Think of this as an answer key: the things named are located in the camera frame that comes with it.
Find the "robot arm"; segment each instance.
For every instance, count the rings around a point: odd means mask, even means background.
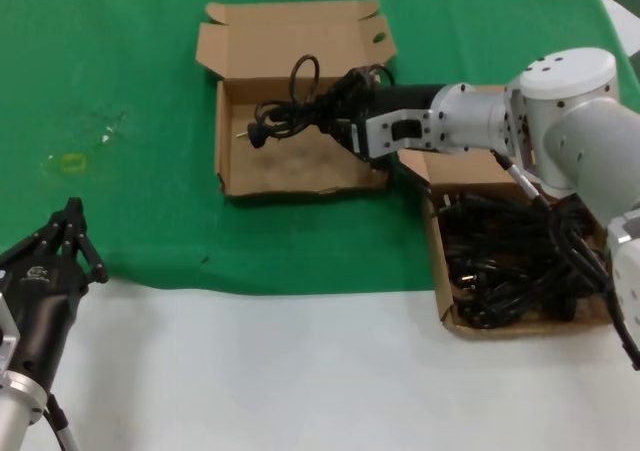
[[[352,79],[349,92],[343,88],[339,96],[329,90],[316,98],[325,106],[316,108],[304,127],[317,124],[371,163],[407,148],[443,153],[485,148],[514,158],[525,173],[501,164],[531,198],[538,191],[529,178],[555,198],[577,193],[608,231],[617,299],[607,299],[607,305],[640,366],[634,344],[640,342],[640,115],[618,102],[615,57],[597,48],[553,53],[531,63],[507,87],[489,91],[467,83],[382,87],[372,84],[371,71],[352,70],[352,78],[367,79],[357,86]],[[280,125],[294,123],[283,119]],[[269,134],[254,125],[249,136],[256,146]],[[588,258],[588,249],[583,252]],[[615,298],[606,271],[596,274],[605,297]],[[628,333],[619,329],[617,315]]]
[[[89,284],[108,279],[86,233],[82,202],[72,198],[45,226],[0,256],[2,451],[19,450],[28,426],[43,415],[63,449],[77,449],[51,385],[80,299]],[[78,253],[88,271],[77,262]]]

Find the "power cord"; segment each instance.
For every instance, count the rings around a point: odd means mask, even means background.
[[[566,219],[564,210],[577,209],[577,197],[571,198],[571,204],[563,205],[563,201],[557,207],[552,206],[545,197],[526,179],[522,172],[506,156],[502,156],[492,151],[496,161],[507,171],[514,180],[520,184],[525,192],[532,198],[533,206],[545,212],[548,216],[548,231],[551,241],[556,251],[562,256],[565,263],[578,273],[581,279],[588,284],[590,289],[600,294],[607,306],[607,311],[611,317],[614,329],[622,341],[622,347],[631,359],[633,369],[640,370],[640,350],[629,334],[624,324],[624,315],[620,309],[620,302],[615,292],[613,279],[604,266],[604,259],[601,253],[591,249],[583,239],[583,234],[575,226],[575,222]]]
[[[296,94],[298,71],[307,61],[313,63],[313,79],[306,97],[300,100]],[[254,148],[261,148],[269,137],[290,138],[313,125],[317,126],[322,133],[334,134],[332,133],[334,127],[339,126],[336,119],[341,116],[351,117],[353,114],[351,110],[360,109],[358,105],[363,98],[366,98],[361,91],[372,89],[377,85],[373,75],[376,71],[384,73],[389,84],[395,84],[393,73],[388,68],[374,64],[353,68],[331,86],[326,94],[317,94],[320,83],[320,63],[318,58],[311,54],[302,56],[294,65],[289,77],[290,101],[269,100],[256,106],[255,123],[247,127],[251,144]]]
[[[51,426],[61,451],[77,451],[78,447],[69,431],[69,421],[53,394],[49,395],[47,407],[42,415],[44,419],[47,420],[47,423],[49,423],[49,426]]]
[[[580,236],[593,231],[573,199],[554,213]],[[596,291],[561,258],[548,213],[531,203],[462,193],[439,211],[439,222],[451,281],[464,290],[455,298],[458,313],[473,328],[507,326],[533,309],[570,321],[577,300]]]

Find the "green tablecloth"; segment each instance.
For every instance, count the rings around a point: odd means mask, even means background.
[[[239,206],[219,194],[215,86],[194,61],[209,1],[289,0],[0,0],[0,247],[78,195],[111,274],[151,286],[430,288],[415,196]],[[601,46],[640,108],[599,0],[380,1],[400,83],[504,83],[541,54]]]

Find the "open cardboard box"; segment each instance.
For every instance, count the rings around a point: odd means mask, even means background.
[[[224,80],[217,85],[215,172],[229,196],[261,193],[333,193],[384,188],[387,173],[373,170],[331,136],[309,129],[268,139],[254,149],[243,135],[256,104],[289,98],[289,77],[305,54],[320,62],[318,92],[351,68],[385,63],[396,52],[378,3],[329,1],[228,5],[210,3],[214,23],[201,24],[196,59]],[[298,73],[303,99],[313,76]]]
[[[520,187],[498,166],[488,151],[474,150],[464,155],[453,156],[407,150],[400,153],[400,159],[431,183],[433,201],[438,205],[444,203],[444,195],[455,195],[463,190],[492,197],[527,199]],[[433,204],[425,199],[424,220],[438,313],[442,324],[450,331],[472,338],[507,338],[571,333],[610,324],[604,302],[600,297],[593,296],[580,300],[577,316],[570,322],[549,320],[540,313],[532,312],[525,315],[522,321],[504,328],[478,330],[469,327],[456,311],[453,298],[460,290],[449,280],[442,236],[434,211]]]

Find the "black electric plug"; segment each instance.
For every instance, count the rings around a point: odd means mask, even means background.
[[[247,134],[249,141],[255,149],[259,149],[267,142],[269,136],[258,123],[251,123],[247,126]]]

